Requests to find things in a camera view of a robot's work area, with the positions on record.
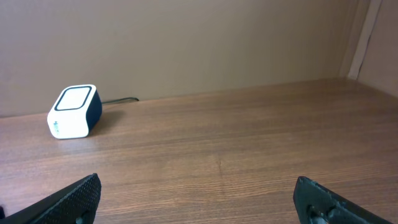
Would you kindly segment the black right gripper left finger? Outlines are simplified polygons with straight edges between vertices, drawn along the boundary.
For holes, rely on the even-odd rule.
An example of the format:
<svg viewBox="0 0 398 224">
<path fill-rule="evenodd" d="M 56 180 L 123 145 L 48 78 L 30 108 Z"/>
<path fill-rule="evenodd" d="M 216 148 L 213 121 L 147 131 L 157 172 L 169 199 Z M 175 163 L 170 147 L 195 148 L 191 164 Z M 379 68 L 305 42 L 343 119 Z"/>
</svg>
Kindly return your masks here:
<svg viewBox="0 0 398 224">
<path fill-rule="evenodd" d="M 8 217 L 1 210 L 1 224 L 93 224 L 100 197 L 101 181 L 93 173 Z"/>
</svg>

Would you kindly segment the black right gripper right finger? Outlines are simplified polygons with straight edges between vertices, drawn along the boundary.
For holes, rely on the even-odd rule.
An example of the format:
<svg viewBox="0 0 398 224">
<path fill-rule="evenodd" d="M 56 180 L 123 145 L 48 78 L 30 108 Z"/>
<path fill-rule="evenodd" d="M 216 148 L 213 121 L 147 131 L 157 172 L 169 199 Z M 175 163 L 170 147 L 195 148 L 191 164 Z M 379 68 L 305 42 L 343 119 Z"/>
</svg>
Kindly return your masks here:
<svg viewBox="0 0 398 224">
<path fill-rule="evenodd" d="M 301 224 L 391 224 L 305 176 L 297 179 L 293 201 Z"/>
</svg>

